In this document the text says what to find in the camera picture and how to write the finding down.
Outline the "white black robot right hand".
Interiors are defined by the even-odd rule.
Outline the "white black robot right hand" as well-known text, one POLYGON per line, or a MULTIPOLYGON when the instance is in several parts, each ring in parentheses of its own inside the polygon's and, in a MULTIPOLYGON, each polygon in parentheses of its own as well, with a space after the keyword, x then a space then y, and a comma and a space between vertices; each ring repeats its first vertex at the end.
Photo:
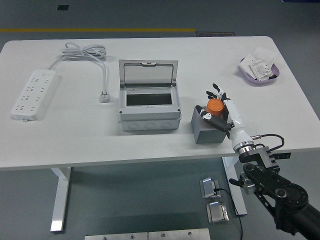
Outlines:
POLYGON ((232 148, 235 153, 243 154, 254 149, 254 140, 245 131, 242 118, 234 104, 234 102, 227 97, 227 94, 222 88, 215 83, 212 84, 213 88, 217 90, 218 94, 207 91, 207 97, 209 99, 219 99, 224 104, 224 110, 222 112, 223 118, 215 116, 201 106, 196 105, 199 116, 207 124, 215 127, 221 132, 226 133, 228 139, 232 141, 232 148))

